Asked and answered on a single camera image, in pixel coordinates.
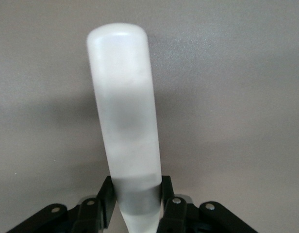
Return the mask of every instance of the white translucent bottle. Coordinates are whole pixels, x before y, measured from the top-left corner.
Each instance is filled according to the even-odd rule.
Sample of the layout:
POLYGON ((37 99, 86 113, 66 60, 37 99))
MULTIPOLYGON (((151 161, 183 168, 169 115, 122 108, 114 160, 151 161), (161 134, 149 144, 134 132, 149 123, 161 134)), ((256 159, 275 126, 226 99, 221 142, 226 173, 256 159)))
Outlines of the white translucent bottle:
POLYGON ((115 23, 87 39, 108 165, 129 233, 155 233, 161 167, 148 39, 115 23))

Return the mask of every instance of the gray wall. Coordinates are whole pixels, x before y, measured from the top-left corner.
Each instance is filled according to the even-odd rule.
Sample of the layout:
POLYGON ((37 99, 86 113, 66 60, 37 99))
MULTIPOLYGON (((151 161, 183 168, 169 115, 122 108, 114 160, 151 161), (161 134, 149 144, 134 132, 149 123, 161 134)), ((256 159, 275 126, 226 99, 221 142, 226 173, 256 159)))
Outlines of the gray wall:
MULTIPOLYGON (((163 174, 259 232, 299 233, 299 1, 0 0, 0 232, 109 174, 87 34, 149 36, 163 174)), ((123 232, 118 209, 109 232, 123 232)))

